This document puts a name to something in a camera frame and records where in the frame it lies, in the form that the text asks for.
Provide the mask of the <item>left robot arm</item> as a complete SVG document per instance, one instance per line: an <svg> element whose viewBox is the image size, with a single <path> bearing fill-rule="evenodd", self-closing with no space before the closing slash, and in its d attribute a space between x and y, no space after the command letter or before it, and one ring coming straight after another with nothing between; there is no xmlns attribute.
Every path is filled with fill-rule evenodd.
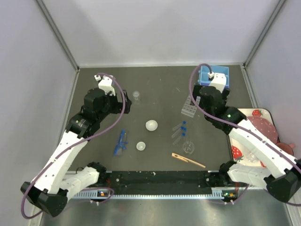
<svg viewBox="0 0 301 226"><path fill-rule="evenodd" d="M80 173L64 179L80 151L87 143L111 130L115 121L105 130L99 132L101 122L110 114L118 114L118 120L130 112L132 101L127 91L120 91L122 101L119 102L113 87L90 89L84 96L80 111L72 116L66 125L62 139L40 173L30 182L24 182L20 188L23 197L21 214L24 219L32 219L37 214L28 216L25 213L25 202L39 208L53 217L62 213L68 201L91 185L103 186L107 176L102 172L100 164L92 162Z"/></svg>

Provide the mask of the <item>clear test tube rack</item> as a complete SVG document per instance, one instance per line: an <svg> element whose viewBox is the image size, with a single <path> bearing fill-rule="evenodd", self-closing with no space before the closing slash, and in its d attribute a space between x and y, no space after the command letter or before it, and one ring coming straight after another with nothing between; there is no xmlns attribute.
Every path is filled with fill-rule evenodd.
<svg viewBox="0 0 301 226"><path fill-rule="evenodd" d="M193 118L197 109L198 108L192 102L190 95L188 95L188 97L187 97L186 101L184 102L184 105L181 109L181 113Z"/></svg>

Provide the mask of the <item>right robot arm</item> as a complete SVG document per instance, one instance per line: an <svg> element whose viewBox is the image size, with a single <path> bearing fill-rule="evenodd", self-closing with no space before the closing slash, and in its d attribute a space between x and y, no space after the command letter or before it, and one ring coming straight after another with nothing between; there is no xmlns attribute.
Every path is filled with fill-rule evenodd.
<svg viewBox="0 0 301 226"><path fill-rule="evenodd" d="M220 166L219 179L224 186L235 182L266 189L281 202L289 202L301 187L301 161L277 147L237 108L227 106L229 89L196 85L193 98L200 97L198 108L215 128L237 140L255 155L264 167L246 166L228 161Z"/></svg>

